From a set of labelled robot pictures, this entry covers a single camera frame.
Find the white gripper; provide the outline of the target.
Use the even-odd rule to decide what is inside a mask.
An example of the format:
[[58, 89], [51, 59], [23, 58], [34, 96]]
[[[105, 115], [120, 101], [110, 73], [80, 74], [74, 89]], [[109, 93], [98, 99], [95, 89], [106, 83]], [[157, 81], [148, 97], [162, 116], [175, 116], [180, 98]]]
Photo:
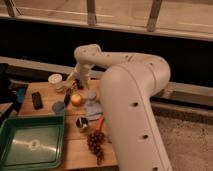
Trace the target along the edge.
[[88, 82], [89, 82], [89, 71], [86, 69], [80, 69], [78, 70], [77, 68], [74, 68], [72, 72], [69, 74], [67, 77], [66, 81], [68, 83], [73, 82], [75, 79], [78, 79], [82, 86], [86, 89], [89, 88]]

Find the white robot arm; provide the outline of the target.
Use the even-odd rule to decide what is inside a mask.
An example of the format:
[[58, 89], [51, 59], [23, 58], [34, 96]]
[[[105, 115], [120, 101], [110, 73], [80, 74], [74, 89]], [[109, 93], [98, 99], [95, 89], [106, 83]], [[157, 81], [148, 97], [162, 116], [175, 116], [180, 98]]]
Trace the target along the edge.
[[105, 69], [99, 98], [120, 171], [173, 171], [150, 98], [163, 90], [170, 67], [160, 56], [104, 52], [97, 44], [74, 50], [77, 64], [69, 79], [87, 83], [90, 71]]

